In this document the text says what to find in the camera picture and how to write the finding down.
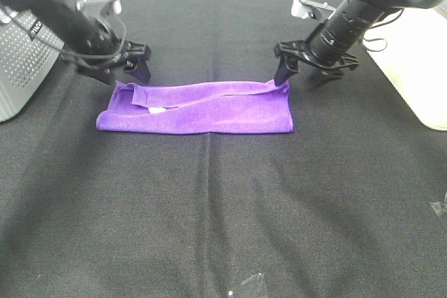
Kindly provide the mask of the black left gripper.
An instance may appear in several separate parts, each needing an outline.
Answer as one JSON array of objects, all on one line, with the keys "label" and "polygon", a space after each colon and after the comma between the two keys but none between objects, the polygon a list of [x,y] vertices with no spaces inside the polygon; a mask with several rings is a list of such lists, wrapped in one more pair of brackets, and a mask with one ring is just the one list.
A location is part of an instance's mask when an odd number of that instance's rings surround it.
[{"label": "black left gripper", "polygon": [[79,57],[77,72],[85,77],[112,85],[116,82],[112,71],[116,68],[123,68],[127,75],[143,84],[149,84],[151,79],[148,66],[150,56],[151,49],[148,45],[123,40],[113,54]]}]

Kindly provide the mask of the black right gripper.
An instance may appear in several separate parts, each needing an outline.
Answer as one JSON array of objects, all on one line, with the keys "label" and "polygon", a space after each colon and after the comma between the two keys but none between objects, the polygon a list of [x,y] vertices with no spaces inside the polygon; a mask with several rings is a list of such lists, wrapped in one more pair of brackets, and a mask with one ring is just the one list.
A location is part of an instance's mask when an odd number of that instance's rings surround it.
[{"label": "black right gripper", "polygon": [[358,59],[348,53],[342,55],[329,54],[328,61],[320,60],[303,40],[278,42],[274,46],[274,55],[279,58],[274,84],[281,86],[290,77],[300,72],[299,63],[304,62],[314,68],[307,78],[307,91],[315,91],[329,82],[340,80],[344,76],[341,69],[354,70],[360,63]]}]

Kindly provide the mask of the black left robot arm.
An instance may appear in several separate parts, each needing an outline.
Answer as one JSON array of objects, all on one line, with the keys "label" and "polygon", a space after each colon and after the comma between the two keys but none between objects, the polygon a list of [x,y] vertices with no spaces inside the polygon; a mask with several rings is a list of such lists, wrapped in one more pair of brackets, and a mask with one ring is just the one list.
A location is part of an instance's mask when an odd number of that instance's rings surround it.
[{"label": "black left robot arm", "polygon": [[143,84],[149,83],[150,48],[118,37],[107,21],[121,13],[120,0],[1,0],[1,5],[34,14],[68,47],[61,55],[79,73],[112,84],[113,70],[121,68]]}]

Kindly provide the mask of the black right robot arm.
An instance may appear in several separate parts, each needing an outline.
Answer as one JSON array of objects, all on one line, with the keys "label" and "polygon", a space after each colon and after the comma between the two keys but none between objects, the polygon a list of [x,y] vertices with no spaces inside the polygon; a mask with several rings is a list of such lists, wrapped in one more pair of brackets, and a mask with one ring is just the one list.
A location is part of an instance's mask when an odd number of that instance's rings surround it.
[{"label": "black right robot arm", "polygon": [[291,14],[313,19],[318,25],[304,40],[279,42],[274,53],[279,58],[274,83],[285,83],[298,73],[301,62],[315,68],[311,86],[317,88],[338,80],[343,70],[355,69],[358,60],[348,53],[373,26],[405,8],[433,8],[443,0],[343,0],[333,8],[311,0],[294,0]]}]

